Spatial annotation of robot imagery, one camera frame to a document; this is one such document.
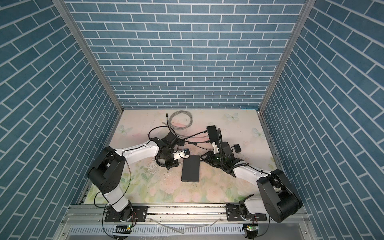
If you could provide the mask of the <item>aluminium corner post right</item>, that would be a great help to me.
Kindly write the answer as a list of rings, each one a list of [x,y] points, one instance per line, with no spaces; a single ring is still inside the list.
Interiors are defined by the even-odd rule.
[[[312,8],[314,7],[315,2],[316,2],[315,0],[308,0],[308,1],[305,1],[305,4],[303,5],[303,8],[299,14],[297,23],[295,24],[295,26],[293,28],[293,31],[290,35],[290,38],[287,42],[287,45],[286,45],[286,47],[285,47],[285,49],[281,55],[281,58],[279,60],[279,64],[276,67],[274,75],[271,78],[269,86],[267,87],[266,93],[265,93],[263,100],[260,104],[260,107],[259,107],[260,114],[267,107],[267,103],[268,103],[268,101],[269,101],[269,99],[273,93],[275,86],[277,85],[277,83],[279,81],[279,77],[282,74],[282,71],[283,71],[283,69],[284,69],[284,67],[288,61],[288,58],[289,58],[289,56],[290,56],[298,38],[299,38],[299,35],[300,35],[300,33],[304,27],[304,24],[305,24],[307,18],[309,17],[309,14],[310,14]]]

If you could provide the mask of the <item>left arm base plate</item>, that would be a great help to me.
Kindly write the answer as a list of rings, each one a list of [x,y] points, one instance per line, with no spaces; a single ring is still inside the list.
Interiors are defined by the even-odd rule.
[[[128,205],[122,211],[117,212],[113,207],[107,207],[104,211],[104,221],[107,223],[123,223],[123,222],[145,222],[148,206],[130,206]]]

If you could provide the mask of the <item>aluminium front rail frame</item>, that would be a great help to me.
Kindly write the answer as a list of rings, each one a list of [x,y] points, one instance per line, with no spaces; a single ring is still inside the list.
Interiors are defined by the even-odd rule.
[[[72,205],[55,240],[315,240],[304,209],[276,223],[269,216],[243,219],[225,203],[136,204],[138,220],[107,223],[106,211]]]

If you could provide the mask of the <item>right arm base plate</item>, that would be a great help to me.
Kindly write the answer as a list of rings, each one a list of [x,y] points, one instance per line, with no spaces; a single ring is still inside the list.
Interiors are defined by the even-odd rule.
[[[240,221],[267,221],[266,214],[251,214],[246,209],[245,205],[226,204],[226,216],[228,222],[240,222]]]

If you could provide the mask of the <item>large black box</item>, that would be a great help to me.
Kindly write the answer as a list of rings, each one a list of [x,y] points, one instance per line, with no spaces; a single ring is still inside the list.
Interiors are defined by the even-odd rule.
[[[183,161],[182,182],[198,183],[200,181],[200,156],[190,156]]]

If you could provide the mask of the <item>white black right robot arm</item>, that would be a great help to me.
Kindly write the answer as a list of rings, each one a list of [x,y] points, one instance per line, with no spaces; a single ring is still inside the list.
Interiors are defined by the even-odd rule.
[[[231,147],[227,142],[213,142],[212,146],[212,151],[201,156],[203,162],[259,189],[260,197],[249,195],[235,205],[243,219],[249,221],[265,214],[281,223],[303,207],[298,191],[283,171],[264,171],[235,157],[235,153],[241,152],[239,145]]]

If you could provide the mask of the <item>aluminium corner post left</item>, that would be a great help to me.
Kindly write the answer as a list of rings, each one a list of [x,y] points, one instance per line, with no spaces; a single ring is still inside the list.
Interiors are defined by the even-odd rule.
[[[62,0],[52,0],[53,4],[55,5],[56,9],[58,10],[59,14],[63,18],[64,22],[68,26],[70,32],[72,33],[73,37],[75,38],[76,42],[78,43],[80,49],[84,53],[85,57],[87,58],[89,64],[91,65],[92,69],[95,71],[97,77],[99,78],[99,81],[107,91],[109,97],[113,101],[116,109],[119,111],[119,113],[122,113],[124,111],[124,108],[122,107],[120,101],[118,100],[116,94],[114,93],[110,83],[108,82],[104,72],[102,71],[98,61],[96,60],[94,54],[92,53],[92,50],[90,49],[86,39],[84,38],[81,30],[79,29],[75,19],[73,18],[72,14],[70,13],[65,1]]]

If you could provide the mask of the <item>aluminium corner post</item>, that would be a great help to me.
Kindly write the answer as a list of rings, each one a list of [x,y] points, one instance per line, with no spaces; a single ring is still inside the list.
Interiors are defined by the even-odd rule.
[[[298,38],[299,38],[299,35],[300,35],[300,33],[304,27],[304,24],[305,24],[307,18],[309,17],[309,14],[310,14],[312,8],[314,7],[315,2],[316,2],[315,0],[308,0],[308,1],[305,1],[305,4],[303,5],[303,8],[299,14],[297,23],[295,24],[295,26],[293,28],[293,31],[290,35],[290,38],[287,42],[287,45],[286,45],[286,47],[285,47],[285,49],[281,55],[281,58],[279,60],[279,64],[276,67],[274,75],[271,78],[269,86],[267,87],[266,93],[265,93],[263,100],[260,104],[260,107],[259,107],[260,114],[267,107],[267,103],[268,103],[268,101],[269,101],[269,99],[273,93],[275,86],[277,85],[277,83],[279,81],[279,77],[282,74],[282,71],[283,71],[283,69],[284,69],[284,67],[288,61],[288,58],[289,58],[289,56],[290,56]]]
[[[64,22],[68,26],[70,32],[72,33],[73,37],[75,38],[76,42],[78,43],[80,49],[84,53],[85,57],[87,58],[89,64],[91,65],[92,69],[95,71],[97,77],[99,78],[99,81],[107,91],[109,97],[113,101],[116,109],[119,111],[119,113],[122,113],[124,111],[124,108],[122,107],[120,101],[118,100],[116,94],[114,93],[110,83],[108,82],[104,72],[102,71],[98,61],[96,60],[94,54],[92,53],[92,50],[90,49],[86,39],[84,38],[81,30],[79,29],[75,19],[73,18],[72,14],[70,13],[65,1],[62,0],[52,0],[53,4],[55,5],[56,9],[58,10],[59,14],[63,18]]]

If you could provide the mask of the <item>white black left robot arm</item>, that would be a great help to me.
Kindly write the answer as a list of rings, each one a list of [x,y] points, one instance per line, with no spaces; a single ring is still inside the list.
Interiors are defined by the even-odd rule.
[[[88,178],[101,191],[112,209],[121,213],[129,210],[130,201],[120,187],[123,171],[130,164],[152,158],[162,160],[166,169],[177,167],[179,159],[189,158],[189,149],[175,150],[184,141],[169,133],[163,139],[151,138],[148,142],[124,149],[105,147],[96,157],[87,172]]]

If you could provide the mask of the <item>black power adapter with cord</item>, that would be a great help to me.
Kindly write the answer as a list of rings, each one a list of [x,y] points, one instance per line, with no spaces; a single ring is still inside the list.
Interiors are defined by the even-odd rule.
[[[177,141],[177,145],[178,146],[184,146],[185,144],[188,144],[188,145],[197,146],[198,148],[201,148],[201,149],[209,151],[209,149],[206,149],[206,148],[203,148],[203,147],[199,146],[199,144],[207,144],[207,143],[210,143],[210,141],[191,142],[191,141],[188,141],[188,140],[185,140],[185,139],[179,139]]]

